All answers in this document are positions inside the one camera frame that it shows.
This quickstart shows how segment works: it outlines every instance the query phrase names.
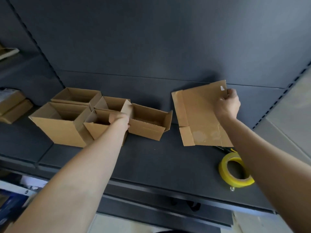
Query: fingers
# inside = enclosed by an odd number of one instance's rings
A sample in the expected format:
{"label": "fingers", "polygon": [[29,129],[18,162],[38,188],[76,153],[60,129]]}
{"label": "fingers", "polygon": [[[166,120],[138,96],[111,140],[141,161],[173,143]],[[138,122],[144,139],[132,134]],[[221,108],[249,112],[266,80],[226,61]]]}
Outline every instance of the fingers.
{"label": "fingers", "polygon": [[230,98],[236,98],[238,96],[235,89],[228,89],[227,92],[228,92],[228,97]]}

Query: flattened cardboard box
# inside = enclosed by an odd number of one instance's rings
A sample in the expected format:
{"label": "flattened cardboard box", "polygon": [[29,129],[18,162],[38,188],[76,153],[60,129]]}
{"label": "flattened cardboard box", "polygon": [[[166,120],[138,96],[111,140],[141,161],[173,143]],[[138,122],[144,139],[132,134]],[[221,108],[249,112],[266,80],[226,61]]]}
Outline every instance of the flattened cardboard box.
{"label": "flattened cardboard box", "polygon": [[96,110],[121,111],[125,101],[130,99],[102,96],[94,106]]}
{"label": "flattened cardboard box", "polygon": [[[92,135],[93,139],[96,140],[97,138],[100,137],[109,127],[110,122],[109,122],[109,114],[112,111],[105,111],[105,110],[93,110],[90,115],[86,118],[84,125],[87,128],[87,130],[90,132]],[[123,143],[124,145],[126,136],[127,136],[127,131],[124,135],[123,138]]]}
{"label": "flattened cardboard box", "polygon": [[130,117],[129,133],[160,141],[162,134],[171,127],[173,111],[168,113],[126,100],[121,112]]}
{"label": "flattened cardboard box", "polygon": [[19,119],[22,115],[24,115],[28,110],[33,107],[33,104],[29,100],[23,100],[18,105],[11,108],[4,115],[0,116],[0,122],[4,122],[7,124],[12,124],[17,119]]}
{"label": "flattened cardboard box", "polygon": [[0,116],[12,109],[26,97],[15,89],[0,90]]}
{"label": "flattened cardboard box", "polygon": [[80,89],[80,88],[65,88],[51,101],[73,105],[87,105],[94,109],[94,106],[101,98],[101,92],[96,90]]}
{"label": "flattened cardboard box", "polygon": [[29,118],[55,143],[85,147],[93,142],[83,125],[91,110],[86,105],[48,102]]}
{"label": "flattened cardboard box", "polygon": [[213,110],[217,99],[227,95],[225,80],[172,92],[184,146],[233,146]]}

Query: forearm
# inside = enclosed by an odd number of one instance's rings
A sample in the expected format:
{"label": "forearm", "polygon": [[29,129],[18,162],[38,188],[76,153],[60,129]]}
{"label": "forearm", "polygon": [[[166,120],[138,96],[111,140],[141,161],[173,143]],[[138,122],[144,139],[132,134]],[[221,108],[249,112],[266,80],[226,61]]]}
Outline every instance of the forearm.
{"label": "forearm", "polygon": [[86,232],[111,177],[127,130],[116,120],[43,188],[12,232]]}
{"label": "forearm", "polygon": [[219,120],[278,213],[296,232],[310,229],[311,167],[266,142],[237,119]]}

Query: packing tape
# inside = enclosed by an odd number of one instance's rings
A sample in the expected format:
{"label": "packing tape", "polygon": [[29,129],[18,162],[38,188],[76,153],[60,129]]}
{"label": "packing tape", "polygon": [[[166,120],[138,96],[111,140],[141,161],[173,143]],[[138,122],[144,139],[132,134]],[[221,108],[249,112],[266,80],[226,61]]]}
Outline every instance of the packing tape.
{"label": "packing tape", "polygon": [[[244,169],[246,179],[238,179],[232,176],[232,174],[228,170],[228,162],[229,161],[235,161],[238,162]],[[218,166],[218,170],[220,173],[220,176],[223,178],[223,180],[231,185],[232,187],[244,187],[253,184],[255,181],[245,168],[244,162],[242,161],[241,157],[238,153],[232,152],[227,154],[222,161],[220,162]]]}

